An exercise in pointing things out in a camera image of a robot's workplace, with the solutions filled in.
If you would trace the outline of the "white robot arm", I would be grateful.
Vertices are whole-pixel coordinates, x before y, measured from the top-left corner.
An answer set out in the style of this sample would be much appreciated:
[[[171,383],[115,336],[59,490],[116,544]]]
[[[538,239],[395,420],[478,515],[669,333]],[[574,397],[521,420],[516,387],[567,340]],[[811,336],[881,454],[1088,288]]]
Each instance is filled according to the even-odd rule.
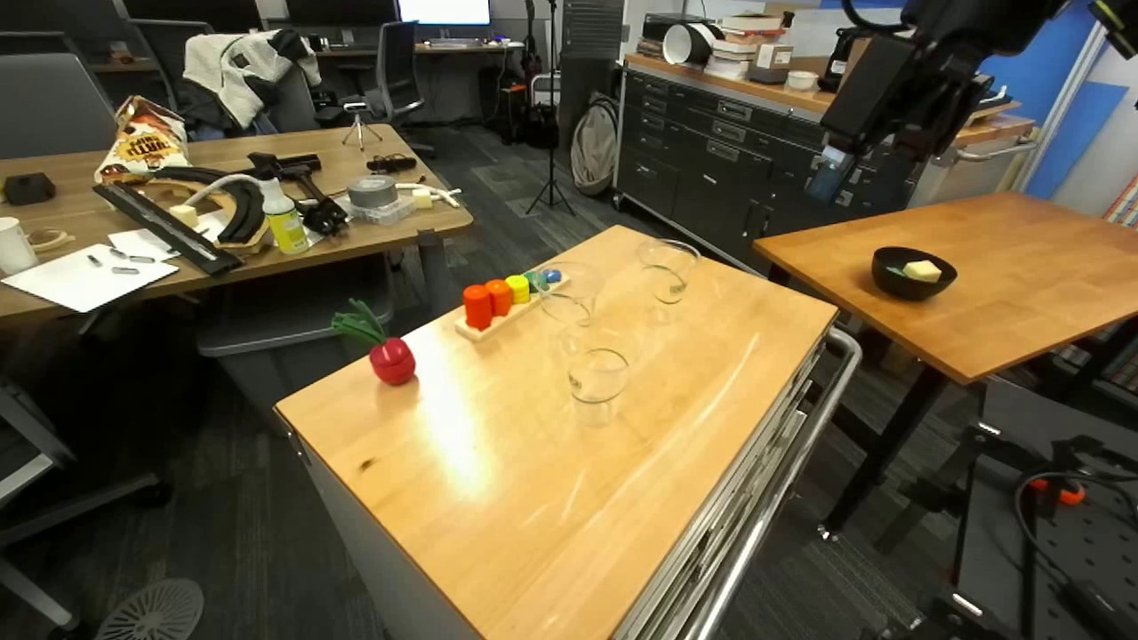
[[[1021,54],[1067,0],[907,0],[895,23],[871,23],[861,59],[833,97],[809,191],[833,201],[881,142],[918,160],[943,153],[984,97],[977,66]]]

